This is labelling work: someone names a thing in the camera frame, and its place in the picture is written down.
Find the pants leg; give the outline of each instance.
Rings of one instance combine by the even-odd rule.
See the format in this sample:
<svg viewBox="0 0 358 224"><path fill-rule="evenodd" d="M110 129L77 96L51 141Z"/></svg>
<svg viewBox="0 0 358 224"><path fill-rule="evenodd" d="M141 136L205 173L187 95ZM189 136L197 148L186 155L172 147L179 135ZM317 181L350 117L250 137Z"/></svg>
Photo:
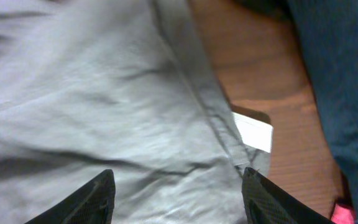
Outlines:
<svg viewBox="0 0 358 224"><path fill-rule="evenodd" d="M288 1L324 134L358 219L358 1Z"/></svg>

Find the white tag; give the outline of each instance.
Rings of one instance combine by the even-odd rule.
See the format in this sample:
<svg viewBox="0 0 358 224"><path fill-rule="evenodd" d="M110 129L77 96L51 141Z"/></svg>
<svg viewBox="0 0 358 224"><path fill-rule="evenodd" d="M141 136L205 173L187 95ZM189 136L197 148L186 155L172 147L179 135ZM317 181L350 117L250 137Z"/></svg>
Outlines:
<svg viewBox="0 0 358 224"><path fill-rule="evenodd" d="M268 153L272 151L273 126L235 112L232 114L244 144Z"/></svg>

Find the red object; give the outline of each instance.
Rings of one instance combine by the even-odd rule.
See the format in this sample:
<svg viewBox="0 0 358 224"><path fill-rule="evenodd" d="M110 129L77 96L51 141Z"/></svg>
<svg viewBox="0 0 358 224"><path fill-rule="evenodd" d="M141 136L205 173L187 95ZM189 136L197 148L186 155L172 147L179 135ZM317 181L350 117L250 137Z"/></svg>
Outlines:
<svg viewBox="0 0 358 224"><path fill-rule="evenodd" d="M351 207L336 204L331 221L337 224L355 224L356 215Z"/></svg>

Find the wooden surface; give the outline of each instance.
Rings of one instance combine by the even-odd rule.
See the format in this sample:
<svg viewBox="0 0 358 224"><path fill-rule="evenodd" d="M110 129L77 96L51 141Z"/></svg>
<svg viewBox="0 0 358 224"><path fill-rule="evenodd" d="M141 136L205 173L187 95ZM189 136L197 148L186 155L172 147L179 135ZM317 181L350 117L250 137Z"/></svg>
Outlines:
<svg viewBox="0 0 358 224"><path fill-rule="evenodd" d="M274 127L269 179L328 217L343 195L289 22L231 0L191 0L198 32L234 106L261 111Z"/></svg>

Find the wooden floor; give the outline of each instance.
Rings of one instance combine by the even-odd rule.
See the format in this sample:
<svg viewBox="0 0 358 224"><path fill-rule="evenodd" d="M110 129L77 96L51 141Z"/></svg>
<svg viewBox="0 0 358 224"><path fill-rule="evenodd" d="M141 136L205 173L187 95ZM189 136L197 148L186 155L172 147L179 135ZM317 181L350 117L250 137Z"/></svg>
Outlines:
<svg viewBox="0 0 358 224"><path fill-rule="evenodd" d="M343 195L324 140L293 27L232 0L190 0L205 49L234 106L261 111L274 127L269 179L329 216Z"/></svg>

